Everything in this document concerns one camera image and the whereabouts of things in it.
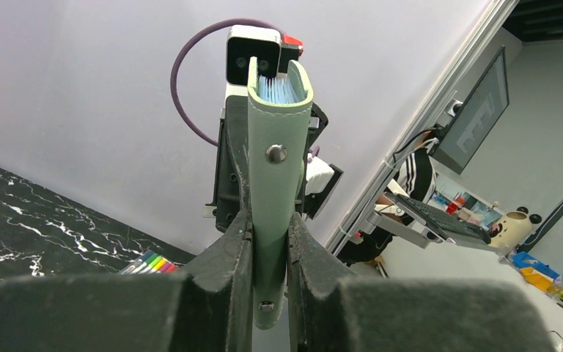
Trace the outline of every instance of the black ceiling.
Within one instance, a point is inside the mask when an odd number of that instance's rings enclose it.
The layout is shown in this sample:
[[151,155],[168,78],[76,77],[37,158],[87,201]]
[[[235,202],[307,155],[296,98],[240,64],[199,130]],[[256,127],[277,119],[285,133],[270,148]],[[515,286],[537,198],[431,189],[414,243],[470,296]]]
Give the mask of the black ceiling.
[[504,28],[524,42],[563,39],[563,0],[521,0]]

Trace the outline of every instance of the black marble table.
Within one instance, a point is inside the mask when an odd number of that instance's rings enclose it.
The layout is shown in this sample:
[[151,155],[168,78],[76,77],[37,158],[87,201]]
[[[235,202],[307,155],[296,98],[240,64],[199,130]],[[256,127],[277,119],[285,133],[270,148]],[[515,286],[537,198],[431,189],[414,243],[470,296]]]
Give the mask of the black marble table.
[[146,249],[176,263],[194,257],[0,169],[0,280],[116,273]]

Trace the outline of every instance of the colored marker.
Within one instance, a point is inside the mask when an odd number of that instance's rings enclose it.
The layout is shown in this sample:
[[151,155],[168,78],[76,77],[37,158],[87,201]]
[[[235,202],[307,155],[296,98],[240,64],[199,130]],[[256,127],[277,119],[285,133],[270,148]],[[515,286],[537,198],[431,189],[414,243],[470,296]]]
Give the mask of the colored marker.
[[161,261],[158,262],[156,265],[154,265],[153,271],[154,272],[159,271],[163,267],[163,265],[165,265],[165,263],[167,263],[167,260],[161,257]]
[[137,269],[135,269],[135,271],[133,271],[131,274],[142,274],[144,271],[146,271],[150,267],[150,264],[156,258],[158,258],[158,254],[152,253],[152,255],[150,255],[150,257],[148,257],[146,260],[144,260],[144,263],[141,264],[141,266],[139,266]]
[[120,274],[131,274],[131,273],[133,273],[133,271],[135,271],[135,269],[137,269],[139,266],[141,266],[141,264],[143,264],[144,261],[146,261],[147,258],[149,258],[152,254],[154,254],[154,252],[152,252],[148,249],[144,254],[142,254],[139,258],[137,258],[137,260],[132,262],[128,267],[122,269],[122,271],[120,271]]
[[140,274],[148,274],[149,272],[151,272],[152,270],[154,270],[154,267],[158,264],[158,262],[160,262],[161,260],[163,260],[163,257],[161,257],[160,255],[157,255],[156,258],[150,263],[148,264],[147,268],[145,268],[144,270],[142,270],[141,272],[139,272]]
[[167,271],[167,269],[169,269],[170,266],[172,266],[173,264],[171,264],[169,261],[165,262],[165,265],[163,265],[161,267],[161,270],[159,272],[164,273]]

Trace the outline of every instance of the white desk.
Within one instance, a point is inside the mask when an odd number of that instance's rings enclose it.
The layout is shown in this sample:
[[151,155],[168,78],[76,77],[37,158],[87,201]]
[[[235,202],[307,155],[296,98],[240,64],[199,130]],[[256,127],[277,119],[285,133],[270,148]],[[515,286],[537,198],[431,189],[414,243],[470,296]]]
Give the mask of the white desk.
[[528,284],[512,267],[501,264],[493,252],[431,243],[426,249],[394,238],[383,252],[387,274],[392,278],[489,279],[511,282],[535,305],[547,330],[563,336],[563,309],[543,292]]

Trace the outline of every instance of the keyboard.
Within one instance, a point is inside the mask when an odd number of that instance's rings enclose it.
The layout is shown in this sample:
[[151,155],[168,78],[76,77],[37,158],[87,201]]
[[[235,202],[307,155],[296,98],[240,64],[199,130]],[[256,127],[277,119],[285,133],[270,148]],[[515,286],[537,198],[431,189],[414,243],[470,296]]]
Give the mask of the keyboard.
[[427,224],[432,223],[433,226],[441,229],[442,231],[454,232],[460,235],[478,238],[485,243],[490,243],[491,239],[488,232],[484,231],[480,226],[470,224],[468,222],[458,221],[458,218],[449,215],[441,209],[431,207],[418,200],[411,199],[402,195],[395,196],[396,202],[401,202],[402,205],[410,208],[418,215],[421,215],[424,220],[428,220]]

